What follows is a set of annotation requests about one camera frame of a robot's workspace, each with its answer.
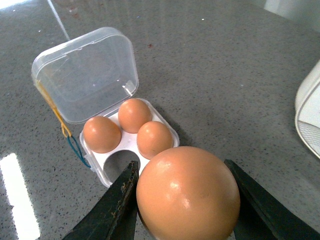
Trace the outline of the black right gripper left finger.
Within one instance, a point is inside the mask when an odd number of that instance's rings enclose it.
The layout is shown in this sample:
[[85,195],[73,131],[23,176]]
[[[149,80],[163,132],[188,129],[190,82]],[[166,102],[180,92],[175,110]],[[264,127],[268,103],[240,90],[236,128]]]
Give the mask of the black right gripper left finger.
[[131,161],[93,209],[64,237],[65,240],[133,240],[138,205],[137,161]]

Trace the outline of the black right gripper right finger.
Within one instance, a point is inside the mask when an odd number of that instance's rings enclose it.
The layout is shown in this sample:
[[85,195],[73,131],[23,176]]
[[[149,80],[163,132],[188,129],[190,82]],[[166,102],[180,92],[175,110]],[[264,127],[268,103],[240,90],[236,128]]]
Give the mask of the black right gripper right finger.
[[318,240],[320,233],[290,212],[230,159],[224,161],[240,192],[237,240]]

